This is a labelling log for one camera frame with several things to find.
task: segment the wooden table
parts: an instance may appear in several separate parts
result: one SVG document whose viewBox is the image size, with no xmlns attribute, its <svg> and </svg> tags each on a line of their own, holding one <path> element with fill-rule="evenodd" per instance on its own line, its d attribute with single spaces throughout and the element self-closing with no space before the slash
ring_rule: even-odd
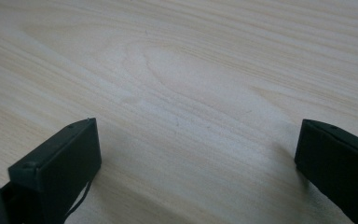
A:
<svg viewBox="0 0 358 224">
<path fill-rule="evenodd" d="M 93 117 L 67 223 L 351 223 L 294 155 L 302 119 L 358 135 L 358 0 L 0 0 L 0 186 Z"/>
</svg>

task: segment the table surface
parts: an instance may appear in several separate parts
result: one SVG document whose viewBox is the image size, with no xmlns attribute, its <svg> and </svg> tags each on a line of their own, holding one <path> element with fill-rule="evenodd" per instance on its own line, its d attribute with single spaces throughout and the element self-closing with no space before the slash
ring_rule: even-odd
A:
<svg viewBox="0 0 358 224">
<path fill-rule="evenodd" d="M 0 0 L 0 186 L 94 117 L 67 223 L 351 223 L 294 156 L 302 119 L 358 135 L 358 0 Z"/>
</svg>

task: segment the black device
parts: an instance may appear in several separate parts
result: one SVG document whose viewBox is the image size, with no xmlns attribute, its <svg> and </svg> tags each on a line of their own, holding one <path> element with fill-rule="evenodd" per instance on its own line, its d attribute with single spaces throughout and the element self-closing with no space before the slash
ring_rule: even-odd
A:
<svg viewBox="0 0 358 224">
<path fill-rule="evenodd" d="M 358 223 L 358 137 L 336 126 L 304 119 L 297 169 Z"/>
<path fill-rule="evenodd" d="M 85 199 L 101 163 L 96 119 L 66 126 L 8 168 L 0 224 L 64 223 Z"/>
</svg>

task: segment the light wood surface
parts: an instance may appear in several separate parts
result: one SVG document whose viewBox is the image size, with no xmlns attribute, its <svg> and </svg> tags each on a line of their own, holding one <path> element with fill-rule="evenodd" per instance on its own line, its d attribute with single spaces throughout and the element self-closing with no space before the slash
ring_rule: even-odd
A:
<svg viewBox="0 0 358 224">
<path fill-rule="evenodd" d="M 0 186 L 92 117 L 67 223 L 351 223 L 294 155 L 302 119 L 358 135 L 358 0 L 0 0 Z"/>
</svg>

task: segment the wood grain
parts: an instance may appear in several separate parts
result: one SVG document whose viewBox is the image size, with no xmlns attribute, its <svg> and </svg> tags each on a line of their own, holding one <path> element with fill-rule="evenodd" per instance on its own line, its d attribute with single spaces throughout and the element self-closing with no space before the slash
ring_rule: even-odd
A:
<svg viewBox="0 0 358 224">
<path fill-rule="evenodd" d="M 67 223 L 351 223 L 294 155 L 302 119 L 358 135 L 358 0 L 0 0 L 0 186 L 90 117 Z"/>
</svg>

